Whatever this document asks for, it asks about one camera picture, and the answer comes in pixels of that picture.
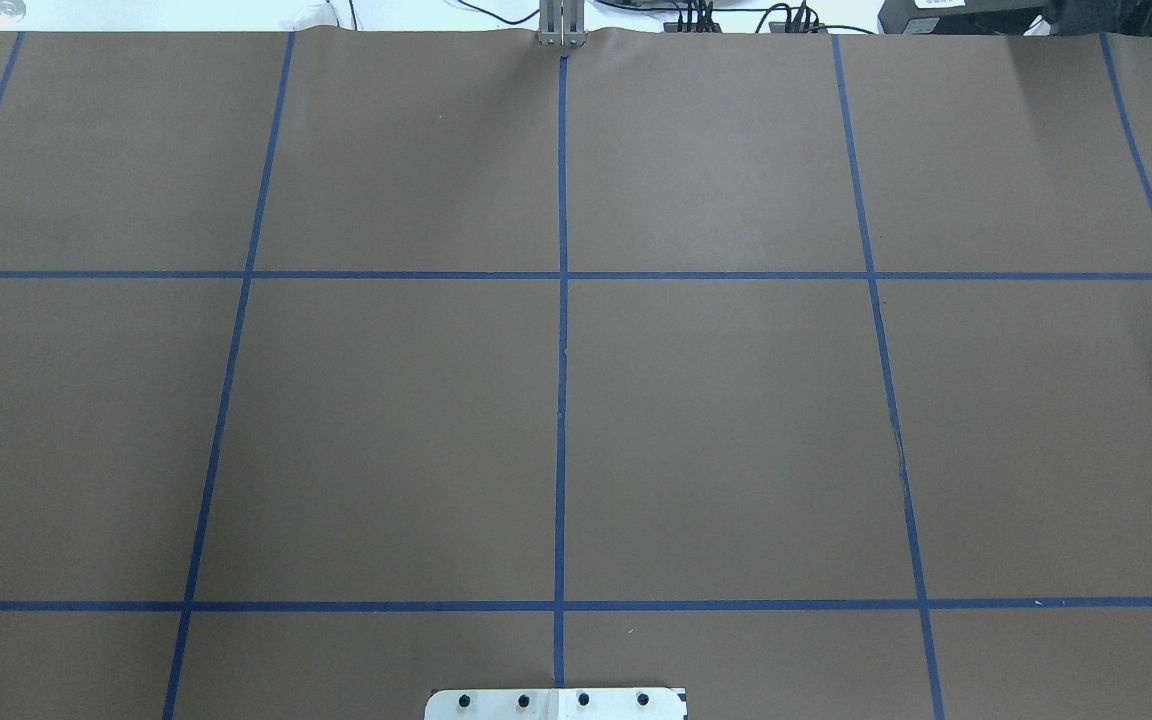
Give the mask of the aluminium frame post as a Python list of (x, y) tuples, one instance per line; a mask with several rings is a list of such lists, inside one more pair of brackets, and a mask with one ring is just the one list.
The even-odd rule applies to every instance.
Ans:
[(579, 47), (588, 41), (586, 1), (541, 0), (538, 3), (538, 41), (548, 47)]

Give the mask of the brown paper table cover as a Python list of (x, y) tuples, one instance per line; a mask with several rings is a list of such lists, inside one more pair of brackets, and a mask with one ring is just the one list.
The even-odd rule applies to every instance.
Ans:
[(1152, 719), (1152, 38), (0, 33), (0, 719)]

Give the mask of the black box with label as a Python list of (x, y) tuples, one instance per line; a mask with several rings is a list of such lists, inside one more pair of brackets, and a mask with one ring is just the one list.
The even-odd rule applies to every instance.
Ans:
[(1041, 18), (1047, 1), (882, 1), (884, 35), (1020, 36)]

